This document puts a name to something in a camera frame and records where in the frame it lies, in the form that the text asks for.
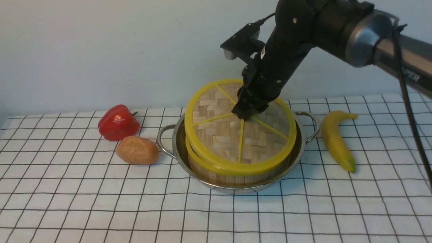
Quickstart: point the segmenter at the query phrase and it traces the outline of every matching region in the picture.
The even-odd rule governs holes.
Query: toy vegetable
[[[120,141],[135,135],[140,130],[140,123],[133,117],[125,105],[109,109],[98,123],[99,133],[108,141]]]

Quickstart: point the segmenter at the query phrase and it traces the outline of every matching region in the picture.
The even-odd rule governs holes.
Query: toy fruit
[[[138,136],[125,137],[115,152],[124,162],[133,165],[150,165],[155,163],[159,157],[156,144]]]
[[[357,114],[336,110],[327,114],[321,123],[321,135],[331,156],[343,169],[351,173],[356,172],[356,162],[339,132],[339,124],[357,117]]]
[[[99,121],[99,133],[108,141],[135,135],[140,130],[140,123],[133,117],[136,113],[131,114],[125,105],[114,106]]]

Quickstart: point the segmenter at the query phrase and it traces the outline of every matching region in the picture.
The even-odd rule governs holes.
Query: yellow banana
[[[357,119],[357,117],[357,114],[336,110],[328,113],[321,123],[321,135],[331,156],[343,169],[351,173],[356,172],[356,162],[340,135],[339,124],[347,119]]]

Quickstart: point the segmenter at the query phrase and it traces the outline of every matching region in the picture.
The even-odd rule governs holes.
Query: black grid line
[[[356,132],[357,132],[358,136],[360,137],[360,133],[359,133],[357,127],[356,127]],[[363,150],[365,150],[365,147],[364,147],[363,142],[362,142],[361,140],[360,140],[360,143],[361,143],[361,145],[362,145]],[[375,175],[374,175],[374,172],[373,172],[373,169],[372,169],[372,166],[371,166],[371,163],[370,163],[370,161],[369,161],[368,155],[366,155],[366,159],[368,160],[368,164],[369,164],[369,167],[370,167],[370,169],[371,169],[372,176],[373,176],[374,179],[376,179],[376,177],[375,177]],[[376,184],[376,187],[378,188],[378,191],[379,191],[379,194],[380,194],[380,197],[381,197],[381,201],[382,201],[382,203],[384,204],[384,207],[385,207],[385,211],[386,211],[386,213],[387,213],[388,220],[390,221],[391,227],[393,228],[393,232],[394,232],[394,234],[396,235],[396,230],[395,230],[395,228],[394,228],[394,225],[393,225],[393,223],[392,223],[392,221],[391,221],[391,218],[390,218],[390,215],[389,215],[389,213],[388,213],[387,205],[385,204],[384,199],[383,199],[383,197],[382,197],[381,189],[379,188],[379,185],[378,185],[377,181],[375,181],[375,184]]]
[[[432,121],[429,120],[429,114],[432,112],[432,102],[424,100],[422,96],[420,97],[421,98],[415,96],[415,100],[412,103],[416,107],[414,113],[419,117],[416,118],[416,120],[418,121],[418,129],[422,141],[427,153],[430,153],[432,151]],[[293,111],[297,111],[297,108],[304,107],[306,111],[315,112],[315,115],[319,119],[323,119],[328,111],[338,107],[358,114],[359,119],[341,124],[340,126],[347,131],[346,134],[343,134],[343,137],[347,138],[347,141],[352,145],[352,151],[362,160],[359,166],[364,168],[363,174],[361,171],[356,174],[343,174],[343,170],[336,171],[336,167],[332,166],[337,166],[337,164],[329,160],[329,152],[323,145],[322,137],[318,136],[318,141],[306,145],[304,157],[299,161],[298,167],[293,169],[286,177],[282,178],[275,186],[269,187],[269,189],[259,193],[241,196],[249,203],[254,202],[253,208],[241,208],[242,205],[239,204],[241,199],[233,194],[232,205],[231,202],[227,205],[229,208],[232,207],[232,211],[230,209],[223,210],[223,206],[219,205],[218,203],[220,202],[217,201],[217,198],[220,197],[221,194],[215,193],[213,190],[209,190],[207,187],[200,184],[195,178],[183,171],[177,161],[172,158],[165,158],[165,155],[161,155],[163,163],[150,166],[132,166],[119,161],[118,157],[115,156],[115,147],[118,142],[107,143],[96,133],[95,122],[98,118],[102,117],[102,112],[93,112],[92,114],[90,112],[85,112],[74,113],[73,115],[58,114],[13,117],[8,120],[13,123],[13,127],[5,126],[0,131],[0,143],[2,146],[2,148],[0,148],[0,203],[4,204],[0,214],[0,229],[4,229],[5,232],[8,233],[8,236],[14,234],[14,237],[18,232],[17,230],[32,230],[32,239],[39,230],[57,230],[57,241],[62,240],[61,238],[64,237],[63,233],[61,234],[62,230],[80,230],[81,235],[77,236],[80,238],[80,242],[83,241],[84,233],[88,230],[103,232],[103,236],[101,236],[102,238],[100,239],[101,241],[103,241],[104,238],[107,240],[109,231],[127,231],[130,234],[127,235],[128,239],[124,240],[125,242],[127,242],[127,240],[129,240],[129,242],[133,241],[134,232],[148,232],[155,236],[155,243],[162,240],[162,238],[165,240],[167,235],[173,232],[178,233],[178,238],[173,238],[173,241],[184,241],[184,233],[187,233],[189,239],[194,232],[200,234],[200,237],[206,237],[206,242],[214,240],[213,237],[215,234],[218,235],[219,233],[229,234],[230,236],[226,235],[226,237],[229,238],[229,241],[231,241],[230,237],[232,237],[233,243],[237,242],[238,234],[241,233],[250,233],[251,235],[249,236],[254,237],[254,240],[260,242],[264,240],[262,237],[267,233],[278,234],[279,237],[282,237],[280,234],[285,234],[285,240],[283,240],[283,242],[288,242],[289,235],[310,235],[311,240],[314,242],[318,242],[320,236],[325,237],[330,235],[332,237],[339,236],[342,242],[346,240],[346,236],[364,237],[364,239],[368,238],[369,241],[371,241],[371,237],[376,236],[392,236],[396,237],[397,240],[399,240],[400,237],[421,237],[426,241],[430,241],[430,237],[432,236],[425,234],[426,225],[422,225],[419,218],[432,217],[432,211],[425,207],[425,203],[432,203],[432,195],[425,189],[428,184],[427,178],[421,170],[421,161],[416,161],[418,155],[416,154],[416,148],[413,147],[412,134],[409,133],[406,127],[409,123],[404,119],[406,113],[403,112],[401,97],[397,95],[374,96],[372,99],[367,96],[358,96],[354,99],[288,101],[287,104],[293,107]],[[136,116],[142,121],[140,134],[142,131],[148,129],[148,132],[143,134],[146,134],[146,136],[148,135],[148,139],[154,141],[156,139],[156,132],[162,125],[166,125],[167,122],[176,121],[184,111],[184,107],[168,109],[169,108],[154,110],[156,112],[151,111],[151,109],[140,110],[140,113]],[[73,121],[75,118],[79,120],[79,123],[74,124]],[[44,123],[38,125],[36,121],[41,121],[42,119],[44,119]],[[83,124],[84,121],[88,121],[86,127]],[[312,131],[314,126],[315,124],[313,122],[305,122],[303,124],[306,133]],[[393,138],[398,141],[399,145],[403,146],[392,146],[391,139]],[[171,139],[166,138],[166,136],[162,141],[164,144],[171,143]],[[365,141],[376,142],[379,146],[371,147]],[[64,148],[66,149],[60,149],[63,143],[77,143],[78,145],[76,149],[68,149],[65,146]],[[55,145],[49,147],[45,146],[45,144]],[[395,155],[402,155],[405,157],[398,159],[394,157]],[[1,160],[2,156],[6,156],[3,157],[6,158],[5,161]],[[83,161],[76,159],[78,156],[83,156]],[[392,174],[389,177],[377,175],[377,172],[374,171],[377,168],[382,169],[384,166],[390,166],[389,168],[392,168]],[[32,168],[40,170],[40,172],[32,173]],[[320,174],[314,174],[312,171],[308,171],[307,168],[311,170],[317,168],[317,173]],[[402,168],[409,168],[409,171],[403,171],[401,170]],[[118,169],[119,172],[113,174],[114,169]],[[40,186],[47,184],[47,179],[58,184],[52,185],[50,189],[40,190]],[[71,182],[73,185],[65,190],[62,188],[62,180]],[[130,183],[130,185],[135,185],[135,188],[128,190],[126,188],[126,182]],[[314,191],[314,188],[310,190],[310,185],[306,182],[312,185],[320,185],[320,188],[327,188],[329,192],[321,195],[318,191]],[[29,183],[35,183],[35,185],[27,190],[22,190],[22,185],[27,185]],[[353,192],[346,195],[341,192],[334,193],[333,185],[347,185],[347,183],[351,185],[350,187],[352,187]],[[359,185],[369,185],[371,183],[376,187],[376,189],[373,189],[377,190],[376,194],[365,194],[365,192],[362,192],[363,188],[358,187]],[[389,183],[389,185],[392,185],[392,183],[401,184],[401,188],[397,194],[391,194],[383,191],[381,188],[381,185],[386,183]],[[303,189],[300,191],[298,189],[290,190],[290,187],[293,187],[295,184]],[[415,192],[410,192],[410,189],[413,190],[413,185],[418,185],[421,188],[414,189],[416,190]],[[90,188],[82,189],[83,186],[89,186]],[[121,196],[133,198],[133,202],[128,202],[131,203],[130,210],[124,206],[121,208],[119,207]],[[48,200],[46,202],[41,202],[43,203],[44,209],[41,210],[38,207],[34,208],[30,205],[34,203],[34,198],[41,197]],[[100,204],[96,205],[96,203],[99,202],[98,197],[111,197],[112,200],[106,202],[109,203],[109,206],[101,207]],[[169,197],[182,198],[179,204],[184,203],[184,207],[183,205],[176,208],[164,207],[164,203],[168,203],[167,200]],[[201,202],[193,201],[193,198],[200,197],[209,200],[208,208],[197,204]],[[304,205],[304,209],[300,211],[290,210],[293,206],[287,203],[292,204],[293,202],[290,201],[290,198],[294,197],[302,198],[305,204],[307,203],[307,210],[306,205]],[[17,198],[27,199],[26,201],[18,202]],[[58,198],[60,198],[60,200],[64,199],[64,205],[58,206]],[[87,198],[88,201],[86,201],[86,205],[88,206],[85,208],[77,207],[76,198]],[[281,205],[278,205],[279,209],[274,210],[265,205],[265,203],[263,204],[265,201],[271,201],[268,200],[270,198],[280,198]],[[364,203],[368,202],[368,200],[372,200],[379,205],[373,208],[373,210],[365,208]],[[328,210],[314,210],[319,207],[317,202],[325,202],[324,206],[327,207]],[[345,209],[338,208],[340,203],[347,202],[352,202],[352,205],[345,205],[345,207],[347,207]],[[397,210],[396,206],[392,203],[400,203],[404,205],[405,208],[403,211],[397,212],[395,211]],[[38,211],[43,212],[40,220],[36,218],[31,224],[22,223],[22,220],[25,218],[27,219],[28,215],[36,215]],[[191,229],[190,226],[185,227],[187,223],[186,216],[191,212],[207,215],[207,226],[203,225],[199,229]],[[258,216],[258,222],[252,222],[255,225],[254,228],[240,230],[240,228],[235,227],[235,223],[238,224],[238,222],[235,221],[235,217],[236,215],[240,215],[239,212],[245,215],[253,214],[255,218],[256,215]],[[161,219],[164,213],[174,213],[178,215],[173,219],[174,221],[178,221],[175,229],[168,230],[163,227],[164,225],[161,225],[163,223]],[[280,224],[278,230],[265,225],[266,221],[262,221],[261,219],[264,213],[266,219],[269,219],[268,217],[270,217],[270,219],[272,217],[277,219],[276,222]],[[2,214],[16,214],[16,221],[14,219],[9,224],[6,224],[2,222]],[[73,216],[74,214],[83,215],[83,217],[79,218],[82,222],[77,225],[70,225],[68,216]],[[106,217],[106,222],[100,221],[104,226],[98,228],[98,225],[95,224],[95,217],[101,214]],[[119,224],[116,220],[120,220],[118,219],[119,217],[114,214],[134,215],[135,218],[132,216],[131,219],[128,219],[130,223],[133,221],[133,225],[131,224],[125,229],[113,228],[114,224]],[[159,217],[152,219],[154,226],[143,226],[140,225],[143,221],[141,218],[143,214]],[[232,214],[232,220],[230,219],[230,222],[220,221],[220,224],[232,224],[232,229],[226,229],[226,227],[220,229],[215,228],[215,224],[218,222],[209,221],[212,214]],[[59,223],[56,225],[44,224],[46,219],[49,218],[46,217],[48,215],[58,216]],[[304,220],[308,218],[310,224],[304,226],[307,227],[306,231],[305,228],[300,230],[298,228],[292,228],[291,220],[295,218],[296,215],[297,217],[304,218]],[[341,216],[343,218],[350,218],[347,216],[355,217],[356,220],[359,221],[359,227],[364,227],[365,231],[362,229],[361,231],[355,231],[356,233],[346,233],[346,228],[341,231],[344,227],[342,221],[339,219]],[[317,217],[328,217],[331,218],[332,222],[335,220],[335,223],[333,223],[333,230],[335,231],[322,233],[320,228],[314,230],[316,226],[312,226],[311,224]],[[369,225],[369,221],[371,218],[375,217],[387,218],[389,229],[382,232],[376,229],[370,231],[371,226]],[[409,219],[416,225],[418,224],[418,226],[413,229],[405,229],[402,232],[398,232],[401,225],[404,223],[402,222],[404,218]]]
[[[42,146],[43,146],[43,144],[40,145],[38,152],[40,152],[40,149],[42,148]],[[46,170],[44,171],[44,175],[45,175],[46,172],[48,171],[48,168],[49,168],[49,166],[47,166]],[[20,217],[19,217],[18,220],[16,221],[16,224],[15,224],[15,227],[14,227],[14,228],[17,227],[17,225],[18,225],[18,223],[19,223],[19,220],[21,219],[22,215],[24,214],[24,211],[25,211],[25,209],[27,208],[27,205],[28,205],[29,202],[31,201],[32,197],[35,195],[35,191],[36,191],[37,188],[39,187],[41,181],[42,181],[42,179],[39,180],[38,185],[35,187],[35,189],[34,189],[32,195],[31,195],[31,197],[29,198],[29,200],[28,200],[27,203],[25,204],[24,210],[22,211]],[[13,232],[14,232],[14,229],[12,229],[12,231],[10,232],[9,237],[13,234]]]
[[[319,144],[319,143],[318,143],[318,150],[320,151],[319,154],[320,154],[320,158],[321,158],[321,161],[322,161],[322,160],[323,160],[323,157],[322,157],[322,153],[321,153],[321,149],[320,149],[320,144]],[[328,191],[329,191],[329,194],[330,194],[330,200],[331,200],[331,203],[333,204],[333,210],[334,210],[334,212],[336,212],[336,206],[335,206],[335,204],[334,204],[333,196],[332,196],[332,194],[331,194],[330,182],[329,182],[329,180],[328,180],[327,173],[326,173],[326,171],[325,171],[324,163],[322,164],[322,167],[323,167],[324,174],[325,174],[326,181],[327,181],[327,188],[328,188]],[[336,214],[334,215],[334,219],[335,219],[335,221],[336,221],[337,230],[339,231],[339,237],[340,237],[340,240],[343,241],[343,239],[342,239],[342,234],[341,234],[341,232],[340,232],[339,220],[337,219],[337,215],[336,215]]]
[[[351,176],[350,173],[348,175],[349,175],[349,180],[351,180],[351,186],[354,188],[353,178],[352,178],[352,176]],[[355,198],[356,198],[356,202],[357,202],[357,204],[359,206],[360,215],[362,216],[363,225],[365,226],[366,235],[368,236],[369,241],[371,241],[371,237],[369,235],[368,228],[366,226],[366,220],[365,220],[364,214],[362,213],[362,207],[360,206],[359,198],[357,196],[356,190],[353,189],[353,191],[354,191],[354,195],[355,195]]]
[[[392,162],[391,164],[393,165],[393,169],[394,169],[394,171],[395,171],[397,177],[398,177],[399,180],[401,181],[402,188],[403,188],[403,192],[405,193],[405,196],[407,197],[407,200],[408,200],[408,202],[409,202],[409,204],[410,204],[410,206],[411,206],[411,209],[414,211],[413,204],[411,203],[411,201],[410,201],[409,198],[408,198],[407,189],[405,188],[405,186],[404,186],[402,180],[400,179],[400,175],[399,175],[399,173],[397,172],[397,169],[396,169],[396,167],[394,166],[394,163]],[[419,218],[418,218],[417,216],[416,216],[416,220],[417,220],[417,223],[419,224],[419,227],[420,227],[420,230],[421,230],[422,234],[424,235],[425,232],[424,232],[423,227],[422,227],[422,225],[421,225],[421,223],[420,223],[420,220],[419,220]]]

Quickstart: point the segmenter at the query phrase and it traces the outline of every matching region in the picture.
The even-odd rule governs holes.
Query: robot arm
[[[232,111],[241,119],[263,112],[315,47],[353,67],[375,65],[398,77],[392,15],[371,3],[279,0],[276,27],[263,43],[257,40],[260,26],[272,16],[245,25],[221,45],[227,59],[239,57],[247,64]],[[401,35],[400,48],[407,85],[432,98],[432,45]]]

